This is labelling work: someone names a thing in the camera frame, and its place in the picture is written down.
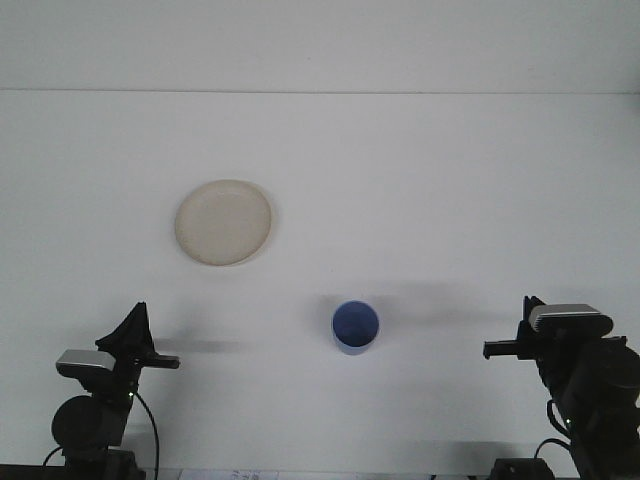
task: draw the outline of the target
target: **beige plate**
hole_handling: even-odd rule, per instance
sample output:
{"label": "beige plate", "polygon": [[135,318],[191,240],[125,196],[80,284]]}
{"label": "beige plate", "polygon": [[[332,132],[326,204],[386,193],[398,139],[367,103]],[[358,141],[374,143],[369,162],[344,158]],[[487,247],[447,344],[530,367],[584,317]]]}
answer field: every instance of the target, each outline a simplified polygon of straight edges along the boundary
{"label": "beige plate", "polygon": [[253,255],[271,229],[269,202],[253,185],[218,180],[194,190],[176,216],[176,238],[195,260],[231,265]]}

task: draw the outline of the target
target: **white plate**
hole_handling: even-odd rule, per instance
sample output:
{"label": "white plate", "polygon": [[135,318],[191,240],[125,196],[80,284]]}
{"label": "white plate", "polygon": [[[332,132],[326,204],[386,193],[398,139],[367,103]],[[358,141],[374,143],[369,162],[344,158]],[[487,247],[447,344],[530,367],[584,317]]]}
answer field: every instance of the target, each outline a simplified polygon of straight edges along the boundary
{"label": "white plate", "polygon": [[176,238],[193,259],[231,265],[253,255],[271,230],[271,208],[253,185],[218,180],[194,190],[176,216]]}

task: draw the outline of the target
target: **black cable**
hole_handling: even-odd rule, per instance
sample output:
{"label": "black cable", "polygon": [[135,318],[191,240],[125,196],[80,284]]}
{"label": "black cable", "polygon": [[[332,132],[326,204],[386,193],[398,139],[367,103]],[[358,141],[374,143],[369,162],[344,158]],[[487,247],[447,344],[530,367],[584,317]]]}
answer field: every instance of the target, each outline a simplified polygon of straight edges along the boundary
{"label": "black cable", "polygon": [[156,421],[154,420],[153,414],[151,413],[151,410],[149,409],[149,406],[147,405],[147,403],[142,399],[142,397],[138,392],[135,392],[134,395],[138,400],[140,400],[140,403],[142,404],[144,409],[147,411],[147,414],[151,419],[151,425],[153,426],[153,437],[155,438],[155,441],[156,441],[156,461],[153,469],[154,470],[153,480],[158,480],[158,470],[160,468],[160,438],[158,437],[158,427],[156,426]]}
{"label": "black cable", "polygon": [[553,428],[555,428],[559,433],[561,433],[562,435],[564,435],[565,437],[569,438],[569,430],[567,430],[557,419],[556,416],[553,414],[553,400],[549,400],[547,402],[547,418],[549,419],[549,421],[551,422],[551,425],[553,425]]}
{"label": "black cable", "polygon": [[567,442],[563,442],[562,440],[558,440],[557,438],[547,438],[546,440],[543,440],[542,443],[540,443],[540,445],[538,445],[538,448],[536,448],[536,453],[533,456],[533,458],[538,458],[538,454],[540,453],[540,449],[542,447],[544,447],[547,443],[553,443],[555,445],[559,445],[562,448],[564,448],[567,452],[570,452],[571,450],[571,446],[567,443]]}
{"label": "black cable", "polygon": [[57,448],[54,448],[53,450],[51,450],[51,452],[49,452],[49,455],[47,455],[47,458],[45,458],[44,462],[42,462],[42,466],[46,467],[47,463],[49,463],[49,460],[51,460],[51,457],[53,457],[60,450],[62,450],[62,447],[57,447]]}

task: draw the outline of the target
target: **blue cup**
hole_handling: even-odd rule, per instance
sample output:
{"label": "blue cup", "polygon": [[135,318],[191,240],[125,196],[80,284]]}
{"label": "blue cup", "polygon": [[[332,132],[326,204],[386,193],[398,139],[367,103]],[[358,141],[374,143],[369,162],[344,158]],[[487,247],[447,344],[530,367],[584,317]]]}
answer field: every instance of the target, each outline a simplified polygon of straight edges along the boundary
{"label": "blue cup", "polygon": [[380,322],[369,305],[351,301],[340,305],[333,314],[332,328],[340,350],[357,355],[364,352],[376,338]]}

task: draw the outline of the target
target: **white background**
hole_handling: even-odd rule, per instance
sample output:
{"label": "white background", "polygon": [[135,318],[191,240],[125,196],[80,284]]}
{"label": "white background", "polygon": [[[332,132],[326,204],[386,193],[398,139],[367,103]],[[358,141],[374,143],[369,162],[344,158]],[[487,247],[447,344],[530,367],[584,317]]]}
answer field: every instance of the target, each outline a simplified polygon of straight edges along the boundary
{"label": "white background", "polygon": [[[531,455],[553,434],[534,365],[481,356],[522,296],[590,303],[639,345],[640,98],[603,94],[638,90],[639,21],[636,2],[0,3],[0,461],[41,461],[82,393],[55,360],[139,300],[183,361],[141,378],[165,467]],[[228,268],[173,236],[219,178],[275,213]],[[382,320],[358,357],[330,334],[347,299]],[[150,465],[143,413],[125,446]]]}

